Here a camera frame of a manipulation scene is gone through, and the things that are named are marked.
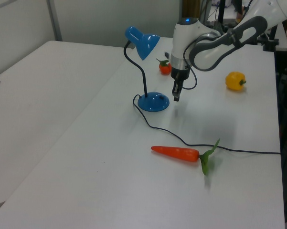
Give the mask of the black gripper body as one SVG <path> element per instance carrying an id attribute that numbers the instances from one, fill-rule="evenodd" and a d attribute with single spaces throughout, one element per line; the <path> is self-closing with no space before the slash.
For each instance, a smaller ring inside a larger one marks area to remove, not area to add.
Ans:
<path id="1" fill-rule="evenodd" d="M 189 78 L 189 74 L 190 74 L 189 68 L 180 70 L 172 67 L 171 69 L 171 77 L 174 79 L 176 83 L 180 83 L 187 80 Z"/>

